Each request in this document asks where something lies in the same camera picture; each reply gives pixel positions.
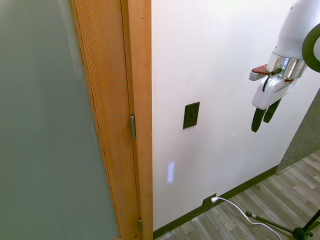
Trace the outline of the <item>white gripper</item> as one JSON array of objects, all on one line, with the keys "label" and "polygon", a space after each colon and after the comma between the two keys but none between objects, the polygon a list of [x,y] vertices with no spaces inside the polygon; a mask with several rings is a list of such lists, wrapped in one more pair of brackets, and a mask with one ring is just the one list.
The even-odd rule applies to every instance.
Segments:
[{"label": "white gripper", "polygon": [[253,115],[251,130],[257,132],[261,126],[262,120],[265,123],[269,123],[273,118],[282,97],[288,94],[293,88],[293,81],[286,81],[284,78],[280,78],[277,75],[271,76],[264,87],[267,75],[265,74],[252,74],[251,80],[261,80],[258,89],[252,100],[252,105],[256,107]]}]

